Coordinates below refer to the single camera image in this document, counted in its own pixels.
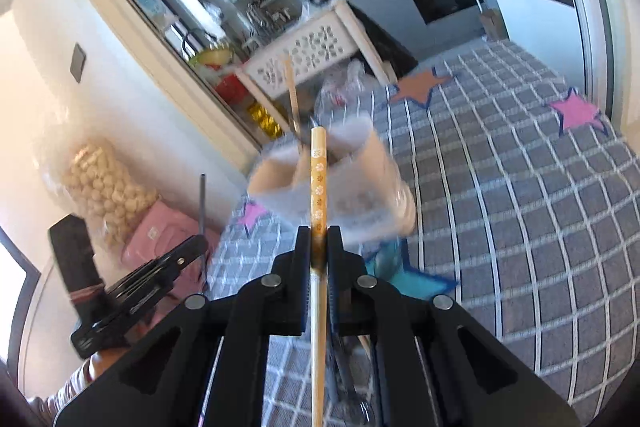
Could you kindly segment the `person's left hand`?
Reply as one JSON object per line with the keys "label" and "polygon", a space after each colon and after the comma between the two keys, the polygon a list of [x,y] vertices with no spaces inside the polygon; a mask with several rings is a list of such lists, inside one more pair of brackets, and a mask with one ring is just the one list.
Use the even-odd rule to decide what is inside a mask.
{"label": "person's left hand", "polygon": [[104,349],[93,353],[93,355],[88,358],[88,375],[90,383],[93,383],[103,375],[107,369],[112,367],[119,359],[126,355],[139,341],[139,338],[134,339],[134,337],[131,337],[128,339],[128,343],[124,347]]}

